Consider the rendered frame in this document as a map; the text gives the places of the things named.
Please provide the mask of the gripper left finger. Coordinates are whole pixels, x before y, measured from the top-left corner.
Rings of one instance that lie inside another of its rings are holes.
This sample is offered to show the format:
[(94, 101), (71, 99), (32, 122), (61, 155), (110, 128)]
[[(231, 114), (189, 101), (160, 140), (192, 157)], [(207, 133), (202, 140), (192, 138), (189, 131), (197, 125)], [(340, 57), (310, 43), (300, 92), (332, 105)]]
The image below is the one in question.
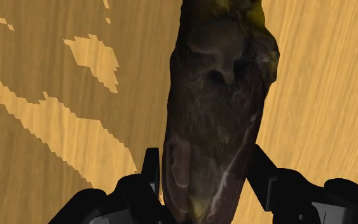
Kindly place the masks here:
[(158, 198), (159, 149), (148, 148), (142, 171), (118, 180), (112, 193), (96, 188), (79, 191), (48, 224), (176, 224)]

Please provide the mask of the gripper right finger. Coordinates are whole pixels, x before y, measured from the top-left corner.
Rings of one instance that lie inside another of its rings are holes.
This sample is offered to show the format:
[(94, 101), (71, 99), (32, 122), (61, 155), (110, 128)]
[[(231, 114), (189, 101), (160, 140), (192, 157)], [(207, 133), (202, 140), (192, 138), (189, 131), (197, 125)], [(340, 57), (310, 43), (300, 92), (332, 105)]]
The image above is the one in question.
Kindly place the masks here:
[(256, 145), (247, 180), (272, 224), (358, 224), (358, 184), (344, 178), (323, 186), (278, 168)]

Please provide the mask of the dark brown bearded figure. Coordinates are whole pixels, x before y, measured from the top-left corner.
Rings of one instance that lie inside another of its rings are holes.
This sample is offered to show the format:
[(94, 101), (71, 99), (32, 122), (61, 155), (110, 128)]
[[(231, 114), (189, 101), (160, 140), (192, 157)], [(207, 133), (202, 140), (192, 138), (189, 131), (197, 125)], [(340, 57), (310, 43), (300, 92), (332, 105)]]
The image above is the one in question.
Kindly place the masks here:
[(262, 0), (182, 0), (162, 155), (177, 224), (231, 224), (277, 79)]

